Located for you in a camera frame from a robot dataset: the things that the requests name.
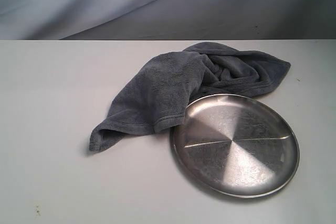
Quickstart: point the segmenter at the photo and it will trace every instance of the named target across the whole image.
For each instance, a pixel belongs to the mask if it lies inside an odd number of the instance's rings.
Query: stainless steel plate
[[[285,186],[299,164],[288,124],[266,105],[231,94],[191,103],[173,131],[180,162],[204,185],[224,194],[254,198]]]

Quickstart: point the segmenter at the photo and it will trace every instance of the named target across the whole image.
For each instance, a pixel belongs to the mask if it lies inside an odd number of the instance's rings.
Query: white table
[[[137,71],[195,41],[0,41],[0,223],[335,223],[336,41],[220,42],[292,64],[259,98],[299,142],[299,169],[284,190],[237,200],[195,186],[167,131],[87,151]]]

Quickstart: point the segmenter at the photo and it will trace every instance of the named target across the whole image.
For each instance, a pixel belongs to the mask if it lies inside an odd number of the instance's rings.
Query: towel
[[[212,94],[254,97],[279,86],[290,63],[260,51],[202,42],[154,57],[112,102],[91,133],[89,149],[104,151],[125,134],[148,135],[181,124],[188,104]]]

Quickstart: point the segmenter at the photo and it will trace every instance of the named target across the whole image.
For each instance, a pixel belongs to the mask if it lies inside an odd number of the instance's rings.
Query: gray towel
[[[125,133],[148,135],[179,125],[187,105],[207,95],[271,92],[289,68],[264,52],[213,42],[156,56],[113,100],[107,118],[92,131],[89,149],[106,150]]]

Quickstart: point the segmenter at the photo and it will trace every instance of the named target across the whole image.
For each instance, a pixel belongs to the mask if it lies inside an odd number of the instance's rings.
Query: plate
[[[299,146],[286,121],[239,95],[210,95],[191,103],[172,141],[178,160],[198,182],[240,198],[282,189],[299,164]]]

